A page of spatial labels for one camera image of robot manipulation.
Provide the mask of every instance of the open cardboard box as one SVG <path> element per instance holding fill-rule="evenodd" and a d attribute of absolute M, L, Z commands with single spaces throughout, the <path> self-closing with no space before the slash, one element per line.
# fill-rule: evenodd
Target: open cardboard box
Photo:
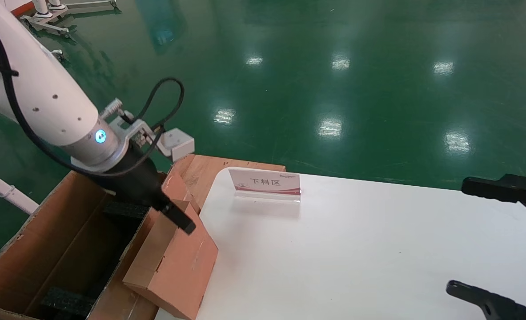
<path fill-rule="evenodd" d="M 199 207 L 177 173 L 161 174 L 173 200 Z M 122 283 L 159 213 L 114 221 L 102 212 L 112 200 L 88 178 L 70 172 L 0 250 L 0 320 L 49 320 L 41 305 L 50 288 L 96 300 L 88 320 L 151 320 L 158 307 Z"/>

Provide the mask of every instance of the white pipe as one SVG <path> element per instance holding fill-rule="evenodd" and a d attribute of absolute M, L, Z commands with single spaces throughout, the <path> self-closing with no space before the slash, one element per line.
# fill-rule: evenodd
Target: white pipe
<path fill-rule="evenodd" d="M 17 190 L 14 186 L 5 183 L 2 179 L 0 179 L 0 197 L 8 200 L 29 215 L 39 207 L 35 201 L 29 199 L 27 195 Z"/>

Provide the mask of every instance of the black cable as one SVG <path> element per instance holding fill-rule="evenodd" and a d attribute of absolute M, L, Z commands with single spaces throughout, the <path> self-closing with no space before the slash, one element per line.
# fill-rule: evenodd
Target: black cable
<path fill-rule="evenodd" d="M 163 126 L 163 122 L 157 126 L 157 128 L 160 128 L 160 131 L 156 133 L 156 137 L 153 140 L 153 143 L 151 144 L 150 148 L 143 154 L 143 156 L 130 168 L 127 168 L 125 170 L 122 170 L 120 172 L 113 172 L 113 173 L 100 173 L 100 172 L 91 172 L 88 170 L 84 170 L 83 168 L 74 166 L 70 164 L 69 162 L 66 162 L 65 160 L 62 160 L 59 156 L 56 156 L 55 153 L 51 151 L 50 148 L 47 147 L 46 144 L 43 143 L 43 141 L 33 132 L 32 128 L 29 126 L 28 122 L 26 121 L 24 114 L 21 112 L 20 106 L 17 102 L 16 92 L 14 90 L 13 86 L 13 76 L 18 76 L 19 73 L 12 69 L 10 66 L 8 55 L 6 53 L 6 50 L 4 48 L 4 45 L 2 44 L 0 40 L 0 73 L 2 76 L 2 81 L 4 83 L 4 89 L 6 92 L 6 95 L 8 97 L 9 105 L 12 109 L 12 112 L 14 116 L 16 117 L 16 120 L 18 124 L 21 126 L 21 129 L 24 131 L 25 135 L 35 144 L 43 153 L 45 153 L 49 158 L 54 160 L 55 162 L 61 164 L 62 166 L 69 168 L 70 170 L 79 172 L 81 174 L 84 174 L 85 176 L 91 177 L 91 178 L 114 178 L 119 176 L 124 176 L 125 174 L 131 172 L 143 162 L 147 160 L 147 158 L 150 156 L 152 151 L 154 150 L 155 146 L 158 144 L 158 141 L 160 140 L 161 134 L 164 133 L 166 130 Z M 180 98 L 178 99 L 178 104 L 174 107 L 174 109 L 177 111 L 180 108 L 180 105 L 184 99 L 184 87 L 181 84 L 181 82 L 177 79 L 175 79 L 176 82 L 179 83 L 181 92 L 180 92 Z"/>
<path fill-rule="evenodd" d="M 158 91 L 158 89 L 161 87 L 161 85 L 163 85 L 164 83 L 166 83 L 168 81 L 173 81 L 173 82 L 175 82 L 175 83 L 177 83 L 179 85 L 179 87 L 180 87 L 180 96 L 178 97 L 178 102 L 176 103 L 176 106 L 174 107 L 174 109 L 172 109 L 172 111 L 170 111 L 170 113 L 167 116 L 165 116 L 165 118 L 161 119 L 160 121 L 155 123 L 153 126 L 151 126 L 151 129 L 153 131 L 155 131 L 158 127 L 160 127 L 161 125 L 165 124 L 168 120 L 170 120 L 176 114 L 176 112 L 178 112 L 178 110 L 180 109 L 180 107 L 182 105 L 182 102 L 184 101 L 184 85 L 183 85 L 183 83 L 181 81 L 179 81 L 178 79 L 174 78 L 174 77 L 163 78 L 163 79 L 161 79 L 160 81 L 158 81 L 156 83 L 156 85 L 154 86 L 154 88 L 152 89 L 152 91 L 149 94 L 149 98 L 146 100 L 145 106 L 142 107 L 142 110 L 138 113 L 136 118 L 137 119 L 141 119 L 145 115 L 145 113 L 149 109 L 150 104 L 153 101 L 154 96 L 155 96 L 156 92 Z"/>

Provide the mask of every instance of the white equipment stand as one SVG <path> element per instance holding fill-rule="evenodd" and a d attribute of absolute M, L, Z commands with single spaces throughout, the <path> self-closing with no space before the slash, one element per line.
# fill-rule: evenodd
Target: white equipment stand
<path fill-rule="evenodd" d="M 41 6 L 45 5 L 45 0 L 34 0 L 35 4 Z M 63 4 L 64 7 L 61 10 L 50 10 L 48 17 L 38 16 L 21 16 L 20 19 L 27 26 L 33 27 L 35 30 L 46 30 L 49 33 L 62 35 L 65 38 L 70 38 L 69 29 L 54 26 L 53 24 L 60 17 L 64 17 L 67 14 L 75 13 L 87 13 L 87 12 L 99 12 L 103 10 L 114 10 L 116 8 L 116 0 L 100 0 L 91 2 L 79 2 L 78 4 Z"/>
<path fill-rule="evenodd" d="M 197 320 L 484 320 L 449 280 L 526 306 L 523 205 L 303 174 L 300 203 L 238 198 L 228 170 L 200 215 L 220 251 Z"/>
<path fill-rule="evenodd" d="M 8 200 L 9 203 L 12 203 L 29 215 L 34 213 L 37 207 L 39 207 L 35 201 L 23 194 L 20 190 L 17 190 L 16 187 L 5 183 L 2 179 L 0 179 L 0 197 Z"/>

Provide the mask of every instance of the blue indicator light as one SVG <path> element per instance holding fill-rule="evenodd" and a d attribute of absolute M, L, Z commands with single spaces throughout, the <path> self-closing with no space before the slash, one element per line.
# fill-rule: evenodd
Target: blue indicator light
<path fill-rule="evenodd" d="M 98 144 L 102 144 L 105 140 L 107 140 L 107 134 L 104 132 L 104 130 L 98 130 L 95 133 L 95 141 Z"/>

